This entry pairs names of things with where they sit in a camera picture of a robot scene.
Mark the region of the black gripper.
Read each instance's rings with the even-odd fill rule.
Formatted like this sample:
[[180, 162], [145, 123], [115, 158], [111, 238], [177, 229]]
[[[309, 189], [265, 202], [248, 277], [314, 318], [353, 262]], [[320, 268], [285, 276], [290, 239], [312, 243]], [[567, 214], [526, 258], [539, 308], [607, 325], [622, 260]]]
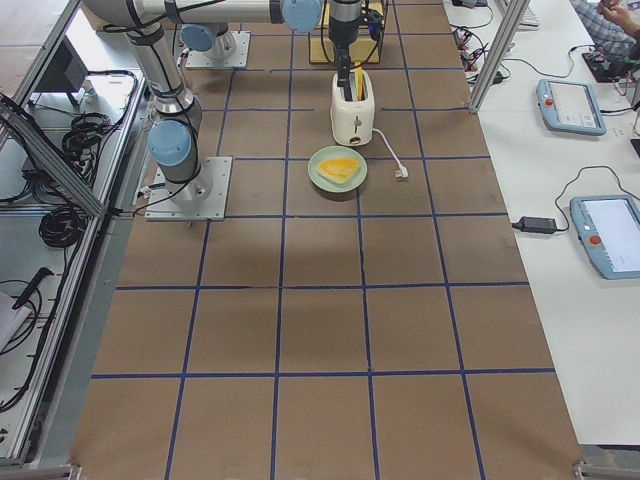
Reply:
[[343, 88], [345, 100], [352, 100], [350, 82], [351, 57], [349, 46], [357, 39], [360, 25], [360, 2], [358, 0], [329, 1], [329, 38], [336, 47], [334, 63], [337, 72], [337, 86]]

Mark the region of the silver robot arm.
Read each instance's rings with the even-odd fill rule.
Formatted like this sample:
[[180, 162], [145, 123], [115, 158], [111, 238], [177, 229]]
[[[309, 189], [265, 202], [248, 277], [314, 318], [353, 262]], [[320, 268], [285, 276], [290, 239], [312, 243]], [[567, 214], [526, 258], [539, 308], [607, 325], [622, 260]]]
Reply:
[[240, 69], [247, 64], [249, 31], [232, 31], [227, 24], [185, 24], [180, 38], [189, 50], [188, 69]]
[[328, 13], [338, 84], [351, 95], [349, 47], [362, 24], [359, 1], [87, 1], [85, 5], [107, 23], [106, 32], [126, 34], [162, 119], [188, 119], [195, 102], [164, 41], [164, 20], [176, 25], [284, 23], [293, 31], [307, 33]]

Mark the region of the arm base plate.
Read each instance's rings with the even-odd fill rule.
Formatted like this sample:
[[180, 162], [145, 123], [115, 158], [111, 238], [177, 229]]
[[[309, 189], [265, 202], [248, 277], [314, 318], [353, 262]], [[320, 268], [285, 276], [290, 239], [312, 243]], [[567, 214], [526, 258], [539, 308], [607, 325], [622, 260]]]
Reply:
[[248, 31], [227, 30], [212, 35], [204, 30], [201, 35], [189, 39], [186, 68], [191, 70], [222, 70], [245, 68], [250, 44]]
[[198, 175], [182, 185], [166, 180], [158, 167], [155, 180], [164, 186], [152, 191], [144, 217], [149, 221], [223, 220], [231, 169], [231, 157], [201, 158]]

